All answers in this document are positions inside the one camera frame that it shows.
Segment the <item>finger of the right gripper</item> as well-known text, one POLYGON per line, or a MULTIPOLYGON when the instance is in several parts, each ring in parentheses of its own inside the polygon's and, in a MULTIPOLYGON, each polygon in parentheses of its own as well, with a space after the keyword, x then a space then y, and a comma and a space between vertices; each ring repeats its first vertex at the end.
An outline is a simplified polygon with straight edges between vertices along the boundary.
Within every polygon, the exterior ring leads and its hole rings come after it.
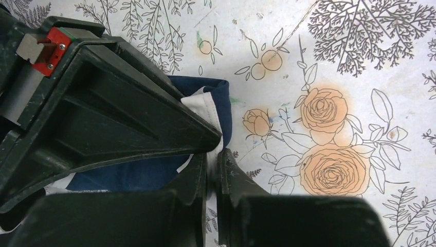
POLYGON ((37 199, 71 173, 142 158, 203 153, 221 134, 122 38, 72 39, 40 76, 1 39, 1 212, 37 199))

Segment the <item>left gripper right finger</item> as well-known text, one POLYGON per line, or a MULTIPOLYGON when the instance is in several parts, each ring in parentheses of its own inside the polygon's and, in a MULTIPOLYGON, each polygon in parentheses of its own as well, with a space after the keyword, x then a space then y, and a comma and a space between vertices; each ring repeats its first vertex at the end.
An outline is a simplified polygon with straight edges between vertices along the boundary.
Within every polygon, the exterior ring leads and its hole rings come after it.
POLYGON ((388 246, 363 199, 277 196, 256 184, 231 150, 217 158, 218 242, 226 246, 388 246))

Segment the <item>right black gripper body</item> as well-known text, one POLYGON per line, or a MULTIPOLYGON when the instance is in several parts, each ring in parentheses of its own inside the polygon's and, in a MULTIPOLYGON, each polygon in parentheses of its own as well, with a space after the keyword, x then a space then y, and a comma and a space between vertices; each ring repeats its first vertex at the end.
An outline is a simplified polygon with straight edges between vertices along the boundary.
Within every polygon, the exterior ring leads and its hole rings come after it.
POLYGON ((105 27, 98 23, 49 16, 39 28, 31 28, 1 9, 1 118, 27 129, 22 118, 43 78, 49 78, 63 60, 78 33, 102 37, 105 27))

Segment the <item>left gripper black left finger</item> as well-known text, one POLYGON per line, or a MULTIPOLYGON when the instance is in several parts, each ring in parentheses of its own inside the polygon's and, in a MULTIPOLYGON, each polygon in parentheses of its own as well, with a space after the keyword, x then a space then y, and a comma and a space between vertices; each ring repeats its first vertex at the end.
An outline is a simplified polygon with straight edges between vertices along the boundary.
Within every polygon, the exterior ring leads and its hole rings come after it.
POLYGON ((165 188, 43 197, 9 246, 204 246, 207 156, 165 188))

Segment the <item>navy blue white-trimmed underwear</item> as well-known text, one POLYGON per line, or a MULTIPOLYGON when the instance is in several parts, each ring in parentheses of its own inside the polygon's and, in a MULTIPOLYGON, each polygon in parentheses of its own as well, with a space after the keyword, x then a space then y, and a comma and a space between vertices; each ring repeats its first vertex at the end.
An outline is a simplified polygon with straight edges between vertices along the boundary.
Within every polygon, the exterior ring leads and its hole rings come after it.
MULTIPOLYGON (((230 83, 223 79, 170 76, 173 85, 184 95, 182 103, 222 134, 219 144, 207 153, 211 174, 218 154, 232 136, 230 83)), ((45 192, 118 192, 158 190, 173 180, 192 159, 192 155, 149 158, 100 167, 69 176, 46 186, 45 192)))

